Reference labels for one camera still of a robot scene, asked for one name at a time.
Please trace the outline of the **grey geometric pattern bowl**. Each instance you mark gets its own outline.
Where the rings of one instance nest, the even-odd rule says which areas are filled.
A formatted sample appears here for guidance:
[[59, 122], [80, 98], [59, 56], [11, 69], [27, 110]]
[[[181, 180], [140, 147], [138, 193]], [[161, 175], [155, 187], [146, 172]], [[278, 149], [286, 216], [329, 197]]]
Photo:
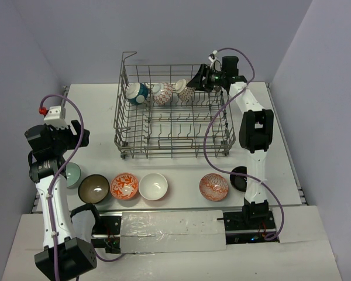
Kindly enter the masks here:
[[188, 100], [194, 95], [195, 88], [188, 87], [188, 80], [187, 79], [180, 79], [176, 82], [174, 88], [178, 98], [182, 102], [188, 102]]

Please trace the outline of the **white bowl red diamond pattern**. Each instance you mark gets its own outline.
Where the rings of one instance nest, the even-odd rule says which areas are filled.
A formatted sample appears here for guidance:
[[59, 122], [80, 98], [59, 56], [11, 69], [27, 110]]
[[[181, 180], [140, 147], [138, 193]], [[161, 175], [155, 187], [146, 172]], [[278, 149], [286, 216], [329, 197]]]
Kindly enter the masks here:
[[170, 83], [157, 83], [152, 88], [154, 102], [159, 105], [165, 105], [171, 100], [174, 87]]

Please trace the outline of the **blue triangle pattern bowl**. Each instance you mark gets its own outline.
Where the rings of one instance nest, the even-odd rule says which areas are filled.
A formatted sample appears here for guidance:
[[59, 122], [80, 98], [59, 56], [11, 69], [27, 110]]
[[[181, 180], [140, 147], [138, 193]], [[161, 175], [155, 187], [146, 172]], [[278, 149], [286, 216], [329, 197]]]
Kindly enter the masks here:
[[132, 105], [141, 105], [143, 104], [149, 94], [149, 89], [143, 83], [133, 83], [126, 90], [126, 99]]

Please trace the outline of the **orange floral pattern bowl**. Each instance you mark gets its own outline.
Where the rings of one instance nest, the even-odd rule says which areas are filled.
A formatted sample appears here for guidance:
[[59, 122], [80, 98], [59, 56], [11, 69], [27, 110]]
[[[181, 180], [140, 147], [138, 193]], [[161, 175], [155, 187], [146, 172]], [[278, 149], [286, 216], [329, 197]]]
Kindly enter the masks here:
[[118, 200], [131, 200], [139, 189], [139, 181], [131, 173], [118, 174], [110, 184], [111, 195]]

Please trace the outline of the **plain white bowl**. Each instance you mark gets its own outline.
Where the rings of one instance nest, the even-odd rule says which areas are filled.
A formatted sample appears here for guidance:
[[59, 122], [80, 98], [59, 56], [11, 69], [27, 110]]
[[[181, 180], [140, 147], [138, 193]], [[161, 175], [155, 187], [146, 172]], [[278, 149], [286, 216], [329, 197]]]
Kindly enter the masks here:
[[163, 198], [168, 190], [168, 182], [160, 173], [149, 173], [139, 182], [139, 193], [147, 200], [156, 201]]

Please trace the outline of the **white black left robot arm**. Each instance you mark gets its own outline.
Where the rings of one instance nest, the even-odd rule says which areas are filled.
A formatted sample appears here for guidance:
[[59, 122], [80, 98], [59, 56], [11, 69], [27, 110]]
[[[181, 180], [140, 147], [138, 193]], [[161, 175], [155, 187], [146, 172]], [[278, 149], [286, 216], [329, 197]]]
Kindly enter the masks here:
[[63, 129], [43, 124], [25, 132], [31, 147], [29, 177], [39, 193], [44, 222], [43, 250], [35, 255], [35, 265], [49, 280], [78, 279], [97, 266], [91, 239], [103, 220], [91, 203], [69, 209], [68, 161], [63, 157], [68, 150], [86, 147], [89, 135], [77, 120]]

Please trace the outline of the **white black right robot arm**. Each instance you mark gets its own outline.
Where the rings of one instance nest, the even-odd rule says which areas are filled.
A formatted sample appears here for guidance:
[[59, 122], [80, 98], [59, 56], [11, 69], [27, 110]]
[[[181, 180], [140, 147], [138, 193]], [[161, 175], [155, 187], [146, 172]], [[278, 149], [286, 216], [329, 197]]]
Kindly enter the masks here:
[[269, 216], [269, 203], [263, 183], [267, 151], [273, 140], [274, 112], [265, 109], [248, 89], [249, 81], [239, 75], [236, 56], [217, 58], [217, 52], [209, 55], [210, 64], [202, 64], [194, 78], [187, 84], [198, 91], [212, 91], [223, 88], [229, 99], [211, 119], [203, 140], [206, 156], [206, 141], [214, 121], [223, 114], [225, 108], [236, 101], [243, 114], [239, 129], [239, 144], [249, 152], [249, 160], [244, 172], [231, 171], [232, 183], [246, 183], [241, 221], [249, 229], [257, 228]]

